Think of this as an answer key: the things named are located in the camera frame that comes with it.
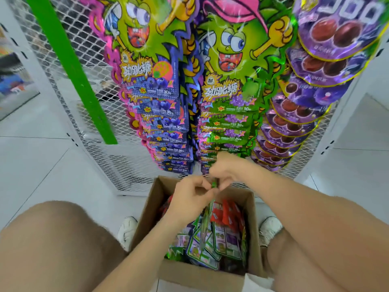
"thigh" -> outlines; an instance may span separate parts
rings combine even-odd
[[[347,292],[331,279],[301,250],[297,242],[284,229],[273,240],[282,244],[277,250],[272,248],[270,241],[268,249],[269,265],[274,272],[272,289],[277,292]]]
[[[80,206],[45,202],[1,231],[0,290],[91,291],[125,256]]]

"forearm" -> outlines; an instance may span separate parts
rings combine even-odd
[[[180,223],[166,213],[95,291],[149,292],[169,245],[181,229]]]
[[[386,278],[379,275],[389,262],[389,226],[351,201],[326,196],[254,163],[241,162],[236,172],[334,280],[349,291],[383,288]]]

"person's right hand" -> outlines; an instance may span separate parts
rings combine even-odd
[[[209,169],[209,175],[219,178],[219,189],[223,190],[231,183],[240,180],[240,173],[244,170],[245,162],[247,160],[221,151],[217,154],[216,162]]]

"white wire mesh rack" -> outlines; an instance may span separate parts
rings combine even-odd
[[[90,10],[77,0],[50,1],[118,139],[118,145],[103,143],[82,102],[77,96],[69,95],[75,93],[74,87],[26,0],[7,0],[86,150],[119,192],[147,192],[158,175],[183,177],[159,170],[147,149],[140,144],[136,132],[129,127],[126,108],[117,97],[119,87],[110,77],[111,67],[104,62],[105,44],[92,33],[88,25]],[[280,174],[295,178],[300,173],[314,155],[335,109],[336,104],[333,104],[331,111],[322,118],[299,153]]]

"person's left hand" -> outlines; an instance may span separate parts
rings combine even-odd
[[[203,187],[207,192],[204,195],[198,195],[195,187]],[[219,192],[218,188],[212,188],[205,177],[199,175],[187,176],[177,183],[166,214],[178,222],[179,227],[183,228],[196,220]]]

